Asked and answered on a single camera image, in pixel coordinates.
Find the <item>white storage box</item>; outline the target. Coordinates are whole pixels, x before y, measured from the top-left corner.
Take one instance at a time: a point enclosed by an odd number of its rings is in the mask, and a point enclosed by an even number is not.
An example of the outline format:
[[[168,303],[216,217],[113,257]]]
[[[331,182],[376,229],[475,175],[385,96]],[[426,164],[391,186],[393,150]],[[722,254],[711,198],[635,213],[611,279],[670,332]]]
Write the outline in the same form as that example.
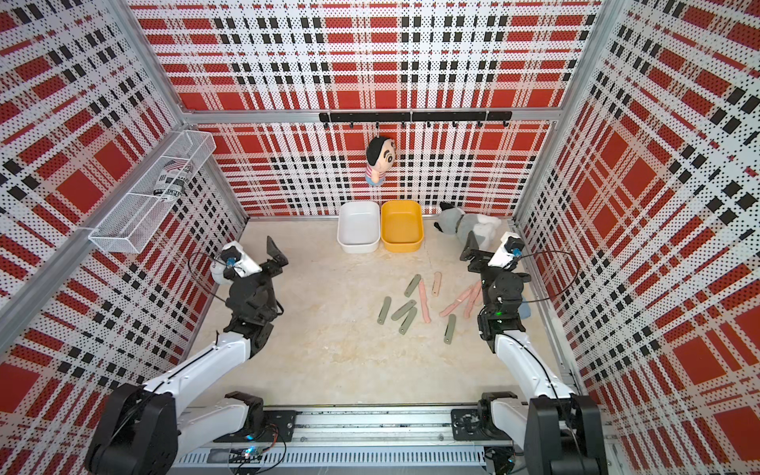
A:
[[[371,201],[352,201],[338,213],[338,244],[345,253],[374,253],[381,239],[380,207]]]

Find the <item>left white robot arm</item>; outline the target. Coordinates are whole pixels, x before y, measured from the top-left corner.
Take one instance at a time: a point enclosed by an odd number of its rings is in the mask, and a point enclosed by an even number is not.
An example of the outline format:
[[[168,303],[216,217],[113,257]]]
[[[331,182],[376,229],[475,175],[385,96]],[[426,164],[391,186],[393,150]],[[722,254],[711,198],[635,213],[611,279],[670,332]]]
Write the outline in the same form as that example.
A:
[[[191,410],[202,393],[265,347],[284,308],[273,280],[288,259],[266,241],[267,261],[256,263],[237,241],[224,245],[211,272],[229,284],[231,322],[192,358],[140,385],[123,384],[108,397],[85,456],[91,474],[165,474],[179,457],[218,437],[264,428],[261,398],[234,391]]]

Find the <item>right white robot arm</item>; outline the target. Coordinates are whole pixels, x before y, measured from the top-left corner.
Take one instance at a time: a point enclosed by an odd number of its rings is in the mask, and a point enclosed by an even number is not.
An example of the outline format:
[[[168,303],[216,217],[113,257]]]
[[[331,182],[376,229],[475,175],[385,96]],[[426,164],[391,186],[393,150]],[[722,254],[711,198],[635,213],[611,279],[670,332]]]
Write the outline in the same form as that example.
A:
[[[480,277],[479,336],[508,367],[526,399],[519,405],[514,394],[484,394],[479,402],[482,431],[488,437],[506,435],[522,453],[530,474],[606,474],[597,403],[549,369],[524,328],[520,309],[528,305],[523,292],[532,277],[516,267],[525,256],[524,242],[512,233],[502,238],[494,253],[481,249],[475,233],[470,233],[460,256]]]

